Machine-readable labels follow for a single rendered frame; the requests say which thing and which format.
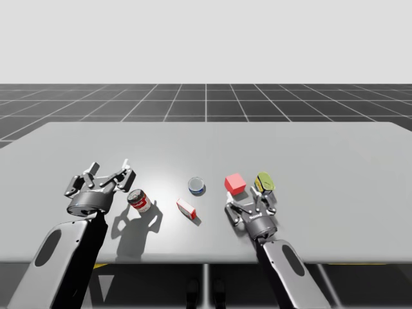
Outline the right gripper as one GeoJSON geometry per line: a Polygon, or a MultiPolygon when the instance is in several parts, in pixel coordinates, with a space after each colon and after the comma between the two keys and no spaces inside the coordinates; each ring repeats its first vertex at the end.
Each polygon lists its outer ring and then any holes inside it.
{"type": "Polygon", "coordinates": [[[276,224],[271,218],[277,212],[276,198],[272,193],[262,194],[253,186],[250,187],[250,191],[254,203],[240,203],[227,191],[225,213],[233,227],[240,223],[244,224],[252,241],[268,239],[277,232],[276,224]]]}

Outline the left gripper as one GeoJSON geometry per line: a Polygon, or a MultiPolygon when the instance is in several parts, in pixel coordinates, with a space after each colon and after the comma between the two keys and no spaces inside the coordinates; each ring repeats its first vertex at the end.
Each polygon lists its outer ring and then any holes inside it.
{"type": "Polygon", "coordinates": [[[129,164],[129,160],[125,159],[121,169],[107,176],[99,182],[101,189],[91,191],[95,187],[94,176],[99,170],[100,165],[93,162],[88,169],[82,174],[75,175],[64,195],[66,197],[74,196],[67,206],[67,213],[73,216],[89,216],[96,212],[107,214],[113,203],[115,191],[129,192],[136,178],[136,173],[129,164]]]}

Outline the pink cube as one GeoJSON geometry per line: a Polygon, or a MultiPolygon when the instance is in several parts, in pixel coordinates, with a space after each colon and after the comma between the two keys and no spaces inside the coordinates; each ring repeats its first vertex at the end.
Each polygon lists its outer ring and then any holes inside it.
{"type": "Polygon", "coordinates": [[[239,173],[225,177],[224,186],[231,195],[238,195],[245,190],[246,182],[239,173]]]}

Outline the red and white can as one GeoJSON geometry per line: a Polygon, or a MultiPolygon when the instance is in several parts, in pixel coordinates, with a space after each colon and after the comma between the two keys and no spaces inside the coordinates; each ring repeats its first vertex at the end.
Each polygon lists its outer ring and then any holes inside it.
{"type": "Polygon", "coordinates": [[[128,204],[143,213],[150,209],[152,203],[147,194],[141,189],[135,189],[127,195],[128,204]]]}

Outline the blue flat can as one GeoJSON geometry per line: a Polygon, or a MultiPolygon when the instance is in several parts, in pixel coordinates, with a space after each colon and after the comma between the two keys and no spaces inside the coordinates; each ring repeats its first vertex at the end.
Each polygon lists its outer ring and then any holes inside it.
{"type": "Polygon", "coordinates": [[[192,177],[188,181],[188,189],[193,195],[202,195],[205,192],[205,182],[200,177],[192,177]]]}

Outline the red and white carton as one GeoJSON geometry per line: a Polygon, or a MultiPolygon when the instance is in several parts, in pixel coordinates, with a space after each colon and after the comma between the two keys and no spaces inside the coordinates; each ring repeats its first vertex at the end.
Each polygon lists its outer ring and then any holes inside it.
{"type": "Polygon", "coordinates": [[[176,204],[181,213],[188,217],[190,220],[196,218],[196,209],[185,200],[179,198],[176,201],[176,204]]]}

